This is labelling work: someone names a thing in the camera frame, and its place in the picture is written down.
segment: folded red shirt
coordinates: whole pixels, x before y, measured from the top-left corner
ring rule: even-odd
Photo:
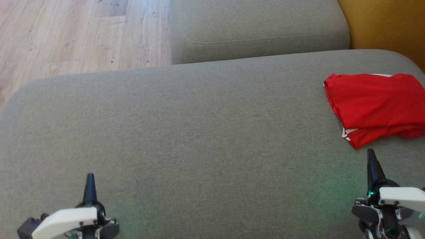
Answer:
[[[324,86],[355,149],[381,137],[425,134],[425,89],[412,75],[332,74]]]

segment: sofa cushion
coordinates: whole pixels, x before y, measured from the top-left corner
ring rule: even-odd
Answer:
[[[173,64],[349,48],[337,0],[176,0]]]
[[[332,73],[400,72],[425,83],[410,60],[381,50],[30,83],[0,116],[1,238],[77,205],[88,172],[119,238],[361,238],[351,206],[367,189],[366,148],[341,137],[322,84]],[[388,178],[422,187],[424,145],[368,147]]]

